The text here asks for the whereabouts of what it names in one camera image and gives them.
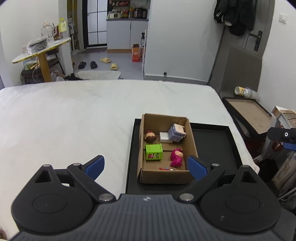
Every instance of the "white logo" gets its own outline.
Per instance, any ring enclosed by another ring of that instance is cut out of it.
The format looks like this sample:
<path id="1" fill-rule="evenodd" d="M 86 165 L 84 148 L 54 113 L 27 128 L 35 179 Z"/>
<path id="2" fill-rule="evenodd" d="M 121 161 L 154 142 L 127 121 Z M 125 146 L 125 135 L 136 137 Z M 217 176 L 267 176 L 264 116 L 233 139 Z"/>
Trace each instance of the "white logo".
<path id="1" fill-rule="evenodd" d="M 145 197 L 145 198 L 143 198 L 143 200 L 145 201 L 145 202 L 148 202 L 148 201 L 150 201 L 151 200 L 151 197 Z"/>

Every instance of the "yellow slipper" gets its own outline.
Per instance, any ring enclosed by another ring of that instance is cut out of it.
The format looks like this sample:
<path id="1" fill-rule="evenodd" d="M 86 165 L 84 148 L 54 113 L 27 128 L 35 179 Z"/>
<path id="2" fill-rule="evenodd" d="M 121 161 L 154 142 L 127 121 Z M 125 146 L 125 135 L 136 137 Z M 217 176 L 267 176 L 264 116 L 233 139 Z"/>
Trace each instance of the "yellow slipper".
<path id="1" fill-rule="evenodd" d="M 111 64 L 111 70 L 118 70 L 117 64 Z"/>
<path id="2" fill-rule="evenodd" d="M 110 63 L 111 59 L 105 57 L 105 58 L 100 58 L 100 61 L 103 62 L 103 63 Z"/>

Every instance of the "pink toy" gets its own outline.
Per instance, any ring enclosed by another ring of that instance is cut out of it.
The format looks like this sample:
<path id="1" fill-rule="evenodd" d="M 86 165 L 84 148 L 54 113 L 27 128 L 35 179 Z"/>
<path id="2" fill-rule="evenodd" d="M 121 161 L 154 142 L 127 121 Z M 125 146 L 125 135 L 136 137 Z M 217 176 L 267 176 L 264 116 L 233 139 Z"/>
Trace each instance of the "pink toy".
<path id="1" fill-rule="evenodd" d="M 183 153 L 180 148 L 176 148 L 172 151 L 170 155 L 170 160 L 172 163 L 170 164 L 171 167 L 180 167 L 182 166 L 182 159 L 183 159 Z"/>

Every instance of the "wooden table leg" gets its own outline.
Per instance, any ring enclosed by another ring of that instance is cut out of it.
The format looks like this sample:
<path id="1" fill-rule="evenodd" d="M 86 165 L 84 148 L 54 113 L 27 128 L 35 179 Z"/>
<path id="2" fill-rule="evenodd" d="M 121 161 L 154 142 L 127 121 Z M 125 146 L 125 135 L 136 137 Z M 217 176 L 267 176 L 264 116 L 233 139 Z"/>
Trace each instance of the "wooden table leg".
<path id="1" fill-rule="evenodd" d="M 51 82 L 52 79 L 50 76 L 50 71 L 49 71 L 49 67 L 48 67 L 48 62 L 46 60 L 45 52 L 39 54 L 38 58 L 39 58 L 39 63 L 40 63 L 44 82 Z"/>

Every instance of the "white table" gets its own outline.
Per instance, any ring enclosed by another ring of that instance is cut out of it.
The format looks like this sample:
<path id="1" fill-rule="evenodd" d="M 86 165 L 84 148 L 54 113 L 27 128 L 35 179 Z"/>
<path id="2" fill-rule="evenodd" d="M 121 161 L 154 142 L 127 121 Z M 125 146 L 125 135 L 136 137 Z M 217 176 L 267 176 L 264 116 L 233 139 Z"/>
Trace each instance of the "white table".
<path id="1" fill-rule="evenodd" d="M 33 53 L 33 54 L 29 54 L 29 53 L 24 54 L 24 53 L 22 53 L 19 56 L 15 57 L 13 59 L 12 63 L 16 64 L 16 63 L 22 62 L 22 61 L 24 61 L 26 59 L 38 56 L 39 63 L 40 63 L 40 68 L 41 68 L 42 75 L 43 75 L 43 79 L 44 79 L 45 82 L 50 82 L 51 77 L 50 77 L 50 71 L 49 71 L 47 60 L 46 60 L 45 52 L 53 50 L 56 47 L 61 46 L 61 45 L 65 44 L 65 43 L 68 43 L 70 40 L 71 40 L 71 38 L 65 38 L 65 39 L 62 39 L 62 40 L 54 41 L 52 43 L 48 43 L 48 45 L 47 45 L 47 47 L 45 49 L 42 49 L 42 50 L 40 50 L 40 51 L 38 51 L 36 53 Z"/>
<path id="2" fill-rule="evenodd" d="M 0 91 L 0 111 L 0 225 L 9 237 L 17 232 L 10 206 L 42 164 L 63 169 L 101 154 L 105 169 L 96 181 L 116 197 L 124 193 L 133 123 L 143 113 L 229 126 L 242 163 L 259 172 L 209 86 L 143 80 L 24 85 Z"/>

